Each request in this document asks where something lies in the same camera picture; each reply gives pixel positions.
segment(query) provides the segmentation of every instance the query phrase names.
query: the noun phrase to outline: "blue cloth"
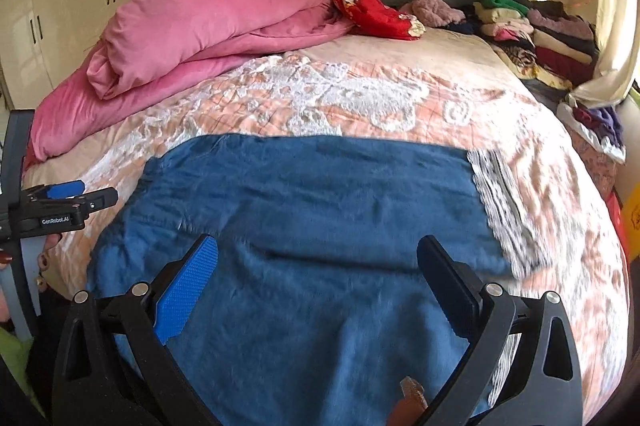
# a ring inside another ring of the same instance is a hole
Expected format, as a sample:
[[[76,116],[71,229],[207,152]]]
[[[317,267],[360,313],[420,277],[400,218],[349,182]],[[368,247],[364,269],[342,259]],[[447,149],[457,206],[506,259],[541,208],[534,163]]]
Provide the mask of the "blue cloth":
[[[382,426],[405,376],[433,398],[467,343],[418,271],[423,236],[510,273],[463,150],[229,134],[148,162],[98,240],[89,289],[151,280],[200,233],[217,238],[218,268],[167,345],[229,426]]]

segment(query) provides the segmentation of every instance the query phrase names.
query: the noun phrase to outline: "metal screw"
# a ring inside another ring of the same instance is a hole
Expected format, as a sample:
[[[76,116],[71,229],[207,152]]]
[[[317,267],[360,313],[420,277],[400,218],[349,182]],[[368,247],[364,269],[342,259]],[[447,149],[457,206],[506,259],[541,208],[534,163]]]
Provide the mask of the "metal screw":
[[[546,293],[546,299],[551,303],[560,303],[560,295],[557,292],[549,291]]]
[[[491,296],[502,296],[502,287],[500,287],[497,283],[490,283],[486,286],[486,291]]]
[[[131,292],[133,293],[133,296],[144,296],[146,292],[148,292],[148,290],[149,290],[148,284],[144,282],[140,282],[133,286],[133,289],[131,289]]]
[[[89,293],[87,291],[80,291],[74,296],[74,302],[84,303],[89,299]]]

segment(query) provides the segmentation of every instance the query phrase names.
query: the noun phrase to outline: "yellow bag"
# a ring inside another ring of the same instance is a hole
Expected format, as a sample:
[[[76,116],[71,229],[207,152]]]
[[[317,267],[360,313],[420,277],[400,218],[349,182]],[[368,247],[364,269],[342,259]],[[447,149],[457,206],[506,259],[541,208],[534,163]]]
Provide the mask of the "yellow bag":
[[[640,256],[640,184],[626,200],[622,208],[626,237],[629,241],[629,259],[631,262]]]

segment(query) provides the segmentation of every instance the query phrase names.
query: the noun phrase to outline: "blue gripper pad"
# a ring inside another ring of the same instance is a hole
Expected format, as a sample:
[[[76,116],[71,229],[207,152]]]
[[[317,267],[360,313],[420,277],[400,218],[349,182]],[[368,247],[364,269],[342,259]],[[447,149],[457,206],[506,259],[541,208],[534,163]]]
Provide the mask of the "blue gripper pad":
[[[182,332],[218,265],[218,244],[205,237],[156,304],[154,330],[162,345]]]
[[[84,193],[84,183],[82,181],[63,182],[52,184],[47,190],[49,199],[67,199]]]

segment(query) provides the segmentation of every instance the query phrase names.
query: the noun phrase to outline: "white lace trim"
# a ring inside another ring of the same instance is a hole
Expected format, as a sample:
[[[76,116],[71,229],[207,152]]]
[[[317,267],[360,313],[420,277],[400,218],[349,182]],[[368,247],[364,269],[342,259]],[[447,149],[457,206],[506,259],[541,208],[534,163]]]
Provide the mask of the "white lace trim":
[[[467,152],[467,157],[489,227],[511,264],[513,276],[523,279],[539,269],[550,267],[550,254],[541,245],[502,154],[495,150],[475,149]]]

